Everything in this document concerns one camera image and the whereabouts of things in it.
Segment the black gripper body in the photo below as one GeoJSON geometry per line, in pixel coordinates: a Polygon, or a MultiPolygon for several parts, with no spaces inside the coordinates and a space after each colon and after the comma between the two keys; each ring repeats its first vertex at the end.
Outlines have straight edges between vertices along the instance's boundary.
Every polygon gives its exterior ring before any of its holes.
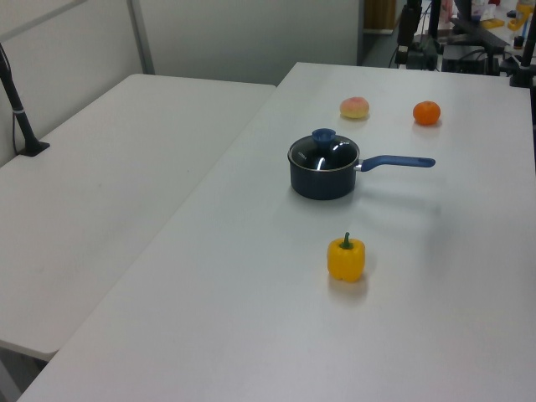
{"type": "Polygon", "coordinates": [[[400,21],[397,45],[410,45],[420,22],[421,5],[406,4],[403,6],[400,21]]]}

